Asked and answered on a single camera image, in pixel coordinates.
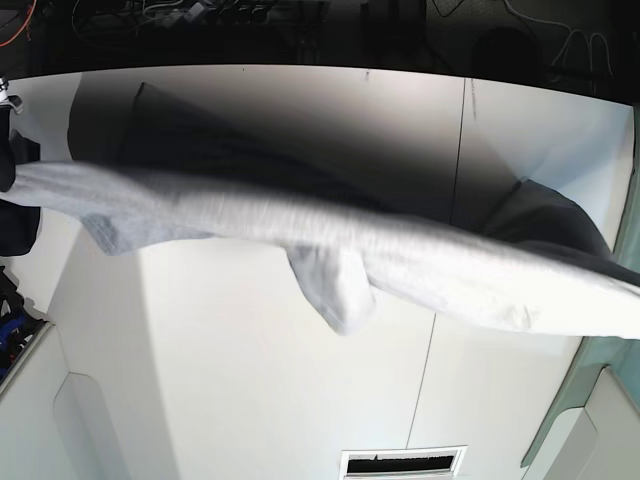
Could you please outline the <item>grey t-shirt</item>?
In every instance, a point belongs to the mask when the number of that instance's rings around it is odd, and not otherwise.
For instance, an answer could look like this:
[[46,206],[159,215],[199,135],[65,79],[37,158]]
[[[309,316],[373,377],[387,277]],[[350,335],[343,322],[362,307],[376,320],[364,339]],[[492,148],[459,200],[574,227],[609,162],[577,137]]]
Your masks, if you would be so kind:
[[21,164],[2,197],[78,219],[110,255],[183,239],[281,247],[340,335],[379,289],[492,329],[639,336],[638,274],[559,192],[519,182],[471,231],[412,217],[149,84],[114,160]]

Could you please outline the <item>dark cloth pile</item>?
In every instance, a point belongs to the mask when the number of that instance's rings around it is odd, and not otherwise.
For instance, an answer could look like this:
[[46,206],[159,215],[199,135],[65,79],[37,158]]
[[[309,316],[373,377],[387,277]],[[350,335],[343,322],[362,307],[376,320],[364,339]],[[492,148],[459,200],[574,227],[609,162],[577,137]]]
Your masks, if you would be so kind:
[[1,194],[1,250],[2,257],[28,254],[37,239],[41,222],[41,208],[23,206]]

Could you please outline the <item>white floor vent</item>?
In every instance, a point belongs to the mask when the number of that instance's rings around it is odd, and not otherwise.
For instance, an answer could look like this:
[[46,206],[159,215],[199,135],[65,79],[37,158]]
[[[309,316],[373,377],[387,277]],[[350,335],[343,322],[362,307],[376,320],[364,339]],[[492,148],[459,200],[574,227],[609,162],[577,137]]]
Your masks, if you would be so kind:
[[341,453],[340,479],[454,479],[467,446],[405,450],[360,450]]

